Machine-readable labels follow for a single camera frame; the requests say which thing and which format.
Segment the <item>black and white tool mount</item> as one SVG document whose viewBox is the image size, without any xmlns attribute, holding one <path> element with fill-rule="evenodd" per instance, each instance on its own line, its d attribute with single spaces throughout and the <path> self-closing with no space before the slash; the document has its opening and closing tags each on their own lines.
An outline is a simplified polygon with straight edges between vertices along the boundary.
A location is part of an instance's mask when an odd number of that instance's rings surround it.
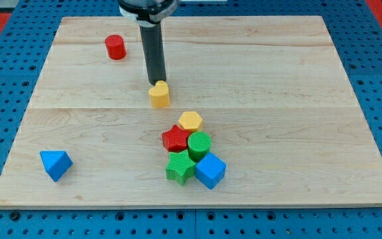
<svg viewBox="0 0 382 239">
<path fill-rule="evenodd" d="M 179 0 L 118 0 L 119 11 L 123 17 L 141 27 L 153 27 L 171 16 Z"/>
</svg>

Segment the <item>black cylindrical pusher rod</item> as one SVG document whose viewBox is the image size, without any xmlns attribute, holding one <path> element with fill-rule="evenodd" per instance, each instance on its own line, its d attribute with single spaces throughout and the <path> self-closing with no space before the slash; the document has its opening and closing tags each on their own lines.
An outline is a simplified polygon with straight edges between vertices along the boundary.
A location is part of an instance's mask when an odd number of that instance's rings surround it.
<svg viewBox="0 0 382 239">
<path fill-rule="evenodd" d="M 156 23 L 152 27 L 140 27 L 140 33 L 148 80 L 154 86 L 158 81 L 166 81 L 162 25 Z"/>
</svg>

